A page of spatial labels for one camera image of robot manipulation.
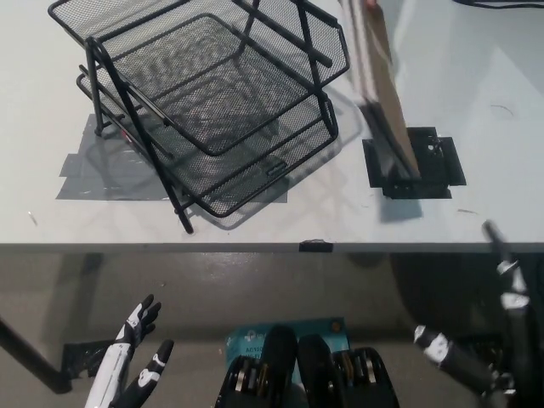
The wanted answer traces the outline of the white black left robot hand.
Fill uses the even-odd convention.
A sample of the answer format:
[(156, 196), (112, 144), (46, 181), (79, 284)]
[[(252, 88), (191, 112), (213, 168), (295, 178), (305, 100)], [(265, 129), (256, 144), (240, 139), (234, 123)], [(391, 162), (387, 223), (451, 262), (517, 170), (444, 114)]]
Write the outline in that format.
[(143, 370), (127, 382), (128, 368), (137, 347), (156, 328), (162, 304), (150, 294), (125, 319), (105, 351), (90, 388), (86, 407), (141, 407), (159, 383), (173, 351), (174, 341), (163, 341)]

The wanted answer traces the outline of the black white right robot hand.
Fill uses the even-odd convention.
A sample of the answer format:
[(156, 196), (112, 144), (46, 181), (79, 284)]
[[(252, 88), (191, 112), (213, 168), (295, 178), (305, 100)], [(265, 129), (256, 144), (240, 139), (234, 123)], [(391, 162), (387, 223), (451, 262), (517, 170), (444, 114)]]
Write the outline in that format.
[(484, 407), (542, 407), (543, 297), (496, 224), (487, 220), (482, 230), (498, 256), (498, 298), (506, 333), (495, 343), (482, 337), (456, 343), (419, 325), (413, 343), (432, 365), (479, 397)]

